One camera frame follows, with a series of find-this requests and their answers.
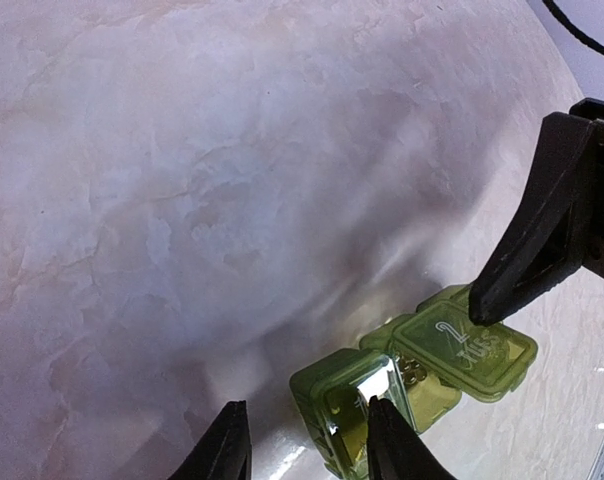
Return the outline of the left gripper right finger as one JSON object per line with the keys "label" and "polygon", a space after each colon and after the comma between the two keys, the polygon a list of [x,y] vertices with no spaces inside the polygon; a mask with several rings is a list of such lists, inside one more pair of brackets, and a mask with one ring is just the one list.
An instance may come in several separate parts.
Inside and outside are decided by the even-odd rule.
{"label": "left gripper right finger", "polygon": [[454,480],[388,399],[372,397],[366,441],[368,478]]}

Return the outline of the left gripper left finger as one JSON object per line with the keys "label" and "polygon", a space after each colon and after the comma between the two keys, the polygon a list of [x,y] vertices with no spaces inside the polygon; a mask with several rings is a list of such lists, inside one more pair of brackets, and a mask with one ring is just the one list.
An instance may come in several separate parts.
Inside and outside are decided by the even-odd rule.
{"label": "left gripper left finger", "polygon": [[249,480],[252,443],[245,401],[229,401],[169,480]]}

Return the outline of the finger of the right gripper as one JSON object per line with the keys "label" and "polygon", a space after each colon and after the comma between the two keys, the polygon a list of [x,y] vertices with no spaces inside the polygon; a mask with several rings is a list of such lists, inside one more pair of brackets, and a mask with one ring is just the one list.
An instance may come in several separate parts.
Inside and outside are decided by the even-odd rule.
{"label": "finger of the right gripper", "polygon": [[520,204],[469,293],[469,318],[493,325],[580,268],[593,207],[595,123],[542,122]]}

